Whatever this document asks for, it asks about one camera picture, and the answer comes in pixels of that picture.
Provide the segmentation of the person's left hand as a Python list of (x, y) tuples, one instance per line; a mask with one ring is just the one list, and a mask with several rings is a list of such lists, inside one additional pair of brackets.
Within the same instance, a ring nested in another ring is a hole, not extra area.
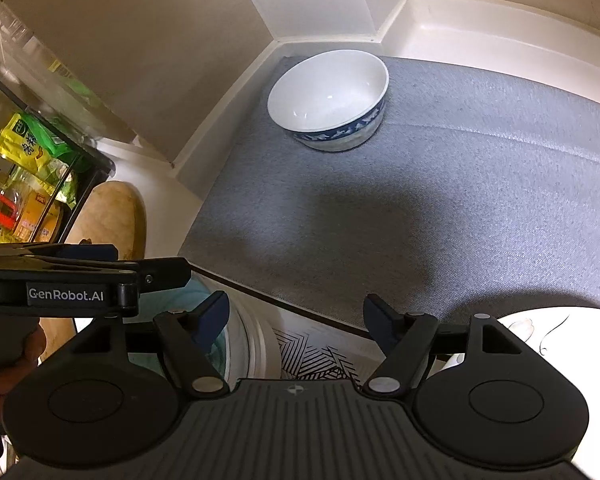
[(41, 325), (27, 336), (23, 343), (23, 352), (17, 363), (0, 370), (0, 421), (6, 396), (21, 382), (27, 374), (38, 367), (38, 359), (46, 348), (46, 336)]

